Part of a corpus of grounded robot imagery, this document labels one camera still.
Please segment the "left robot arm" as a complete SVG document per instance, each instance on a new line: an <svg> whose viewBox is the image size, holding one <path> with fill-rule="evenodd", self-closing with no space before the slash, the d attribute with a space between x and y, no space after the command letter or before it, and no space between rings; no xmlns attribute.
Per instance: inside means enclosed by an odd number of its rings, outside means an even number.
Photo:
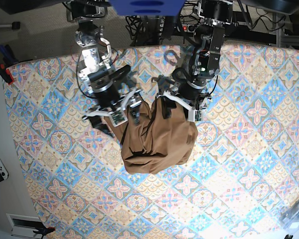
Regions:
<svg viewBox="0 0 299 239"><path fill-rule="evenodd" d="M207 83L218 80L225 26L232 22L232 4L230 0L198 2L197 15L202 22L193 31L193 52L174 69L168 80L170 88L159 94L164 119L177 105L182 106L188 121L201 121L204 117L214 92Z"/></svg>

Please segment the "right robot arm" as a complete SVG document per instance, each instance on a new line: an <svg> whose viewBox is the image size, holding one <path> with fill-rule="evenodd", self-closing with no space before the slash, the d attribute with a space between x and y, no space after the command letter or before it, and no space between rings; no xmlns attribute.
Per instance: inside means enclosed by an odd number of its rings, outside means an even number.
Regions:
<svg viewBox="0 0 299 239"><path fill-rule="evenodd" d="M81 93L95 101L95 106L86 110L83 120L88 120L93 128L111 134L103 122L118 127L133 120L140 122L142 99L140 89L133 86L127 93L120 93L119 87L130 72L130 65L115 69L114 49L104 37L103 26L93 23L95 19L105 18L110 3L105 0L69 0L63 3L67 9L68 21L78 23L75 42L81 47L76 66L76 78Z"/></svg>

